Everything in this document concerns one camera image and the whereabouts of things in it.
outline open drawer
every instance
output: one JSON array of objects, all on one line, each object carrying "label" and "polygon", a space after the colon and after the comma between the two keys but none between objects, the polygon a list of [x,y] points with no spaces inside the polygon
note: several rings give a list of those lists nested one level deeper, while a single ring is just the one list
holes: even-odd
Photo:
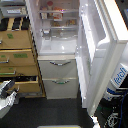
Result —
[{"label": "open drawer", "polygon": [[0,67],[0,77],[35,76],[38,75],[36,65],[19,67]]},{"label": "open drawer", "polygon": [[0,51],[0,67],[26,66],[26,65],[34,65],[34,64],[35,62],[31,49]]},{"label": "open drawer", "polygon": [[37,76],[21,77],[21,78],[6,78],[6,80],[15,80],[15,85],[9,89],[11,92],[14,88],[19,89],[18,93],[40,92],[39,79]]}]

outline black floor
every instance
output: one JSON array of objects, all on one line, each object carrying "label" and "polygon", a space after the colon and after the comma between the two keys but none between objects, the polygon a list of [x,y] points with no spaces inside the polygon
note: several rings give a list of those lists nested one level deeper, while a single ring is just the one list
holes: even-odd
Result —
[{"label": "black floor", "polygon": [[0,128],[37,128],[46,125],[79,125],[93,128],[93,122],[81,99],[46,100],[45,98],[20,99],[9,113],[0,119]]}]

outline open refrigerator door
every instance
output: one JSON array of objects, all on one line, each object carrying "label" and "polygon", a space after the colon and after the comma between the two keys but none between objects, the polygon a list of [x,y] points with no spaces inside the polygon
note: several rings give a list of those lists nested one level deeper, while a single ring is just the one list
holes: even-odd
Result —
[{"label": "open refrigerator door", "polygon": [[76,62],[82,107],[91,116],[123,53],[128,32],[114,0],[80,3]]}]

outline sticker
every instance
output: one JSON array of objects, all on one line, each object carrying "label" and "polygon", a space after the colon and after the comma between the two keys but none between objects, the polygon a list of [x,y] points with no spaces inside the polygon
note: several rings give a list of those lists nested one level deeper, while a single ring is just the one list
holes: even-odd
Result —
[{"label": "sticker", "polygon": [[13,35],[12,34],[7,34],[9,39],[13,39]]},{"label": "sticker", "polygon": [[20,14],[21,15],[26,15],[27,14],[25,7],[21,8],[21,13]]},{"label": "sticker", "polygon": [[1,55],[1,58],[6,58],[6,56],[5,55]]},{"label": "sticker", "polygon": [[13,68],[8,68],[9,70],[13,70]]},{"label": "sticker", "polygon": [[14,58],[28,58],[26,53],[13,54]]},{"label": "sticker", "polygon": [[9,14],[20,14],[21,13],[20,9],[7,10],[7,12]]}]

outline white refrigerator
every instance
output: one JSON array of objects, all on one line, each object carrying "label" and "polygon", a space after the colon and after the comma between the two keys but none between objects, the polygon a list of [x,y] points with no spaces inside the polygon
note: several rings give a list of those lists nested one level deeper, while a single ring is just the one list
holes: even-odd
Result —
[{"label": "white refrigerator", "polygon": [[[128,42],[128,31],[115,0],[26,0],[26,6],[46,95],[50,88],[45,84],[51,77],[64,74],[73,85],[79,83],[82,107],[94,115]],[[61,73],[54,73],[55,68],[45,64],[48,60],[62,67],[73,61],[77,72],[73,68],[66,74],[57,67]]]}]

